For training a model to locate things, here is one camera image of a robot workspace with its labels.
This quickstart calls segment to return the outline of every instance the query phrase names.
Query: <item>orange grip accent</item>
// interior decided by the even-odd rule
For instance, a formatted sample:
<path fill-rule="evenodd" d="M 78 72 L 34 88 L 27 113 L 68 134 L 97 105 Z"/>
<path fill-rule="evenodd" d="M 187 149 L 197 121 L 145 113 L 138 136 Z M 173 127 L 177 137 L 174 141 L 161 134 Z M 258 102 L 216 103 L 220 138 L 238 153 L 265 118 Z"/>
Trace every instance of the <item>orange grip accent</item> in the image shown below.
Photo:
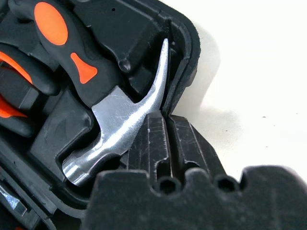
<path fill-rule="evenodd" d="M 82 84 L 86 84 L 90 79 L 92 79 L 98 73 L 96 67 L 86 64 L 84 61 L 82 61 L 79 58 L 79 56 L 76 53 L 72 53 L 71 58 L 78 69 L 80 82 Z"/>
<path fill-rule="evenodd" d="M 46 2 L 39 2 L 34 9 L 34 17 L 40 32 L 49 42 L 57 46 L 67 42 L 67 25 L 56 8 Z"/>
<path fill-rule="evenodd" d="M 17 70 L 25 79 L 27 79 L 28 82 L 33 84 L 30 75 L 16 61 L 14 61 L 12 58 L 10 58 L 8 55 L 6 55 L 1 51 L 0 51 L 0 61 L 8 63 L 15 70 Z"/>
<path fill-rule="evenodd" d="M 0 117 L 9 118 L 11 116 L 22 116 L 27 117 L 23 113 L 19 112 L 17 109 L 13 108 L 10 104 L 0 96 Z"/>

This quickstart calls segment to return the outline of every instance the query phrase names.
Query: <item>black handle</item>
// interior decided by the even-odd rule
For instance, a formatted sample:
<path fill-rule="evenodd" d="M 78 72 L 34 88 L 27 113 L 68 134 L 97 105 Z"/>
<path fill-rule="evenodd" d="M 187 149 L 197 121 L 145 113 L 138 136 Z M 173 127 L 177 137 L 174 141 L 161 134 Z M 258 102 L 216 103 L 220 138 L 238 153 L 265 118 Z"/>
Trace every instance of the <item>black handle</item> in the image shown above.
<path fill-rule="evenodd" d="M 59 93 L 60 88 L 52 80 L 52 72 L 42 63 L 17 48 L 0 44 L 0 61 L 11 65 L 42 93 L 46 95 L 57 95 Z"/>
<path fill-rule="evenodd" d="M 30 138 L 35 131 L 31 120 L 8 104 L 0 96 L 0 125 L 25 138 Z"/>
<path fill-rule="evenodd" d="M 52 0 L 10 0 L 19 18 L 32 19 L 44 48 L 69 74 L 78 95 L 92 107 L 124 84 L 119 68 L 97 52 L 78 18 Z"/>

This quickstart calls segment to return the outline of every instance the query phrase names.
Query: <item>claw hammer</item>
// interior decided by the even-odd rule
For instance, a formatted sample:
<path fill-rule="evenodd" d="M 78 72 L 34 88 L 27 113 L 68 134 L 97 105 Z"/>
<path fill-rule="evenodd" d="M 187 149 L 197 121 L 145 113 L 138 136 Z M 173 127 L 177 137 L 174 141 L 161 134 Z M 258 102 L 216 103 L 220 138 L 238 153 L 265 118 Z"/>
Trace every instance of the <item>claw hammer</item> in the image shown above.
<path fill-rule="evenodd" d="M 18 18 L 34 20 L 44 48 L 66 70 L 100 125 L 97 139 L 74 151 L 62 164 L 68 180 L 81 186 L 94 178 L 106 161 L 124 154 L 145 116 L 159 111 L 167 78 L 168 40 L 163 42 L 148 94 L 134 103 L 121 89 L 124 83 L 119 68 L 92 46 L 90 35 L 76 16 L 53 0 L 9 0 L 9 7 Z"/>

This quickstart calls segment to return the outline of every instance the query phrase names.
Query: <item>white background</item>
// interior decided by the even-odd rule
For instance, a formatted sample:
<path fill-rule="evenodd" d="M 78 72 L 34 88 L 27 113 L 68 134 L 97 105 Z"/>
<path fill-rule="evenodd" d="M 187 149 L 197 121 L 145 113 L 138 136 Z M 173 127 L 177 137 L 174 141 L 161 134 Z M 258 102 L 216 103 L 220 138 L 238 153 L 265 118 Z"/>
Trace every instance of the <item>white background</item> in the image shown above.
<path fill-rule="evenodd" d="M 174 114 L 226 172 L 283 165 L 307 181 L 307 0 L 162 0 L 201 38 L 198 73 Z"/>

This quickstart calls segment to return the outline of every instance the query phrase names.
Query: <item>black plastic case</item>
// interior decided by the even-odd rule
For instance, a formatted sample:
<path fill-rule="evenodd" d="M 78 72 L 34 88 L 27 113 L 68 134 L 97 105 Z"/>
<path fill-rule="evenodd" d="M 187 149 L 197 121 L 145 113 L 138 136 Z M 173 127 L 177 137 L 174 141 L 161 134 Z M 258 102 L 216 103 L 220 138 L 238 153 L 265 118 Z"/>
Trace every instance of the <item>black plastic case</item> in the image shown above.
<path fill-rule="evenodd" d="M 129 93 L 135 100 L 149 90 L 162 41 L 168 38 L 170 68 L 161 107 L 162 115 L 168 117 L 197 71 L 200 40 L 191 21 L 157 0 L 62 3 L 88 28 L 99 51 L 118 64 L 132 86 Z M 22 84 L 6 82 L 20 92 L 11 96 L 14 106 L 31 116 L 37 125 L 32 139 L 0 127 L 0 183 L 13 190 L 28 208 L 24 216 L 13 210 L 11 213 L 28 229 L 35 229 L 40 222 L 51 230 L 57 229 L 57 216 L 63 215 L 78 225 L 93 184 L 81 188 L 72 185 L 60 166 L 72 150 L 88 145 L 97 136 L 96 120 L 79 100 L 66 73 L 40 44 L 34 23 L 18 20 L 6 0 L 0 1 L 0 20 L 0 43 L 40 60 L 54 72 L 61 85 L 59 95 L 46 97 L 33 93 L 31 87 L 22 91 Z M 126 169 L 125 158 L 126 155 L 108 162 L 102 170 Z"/>

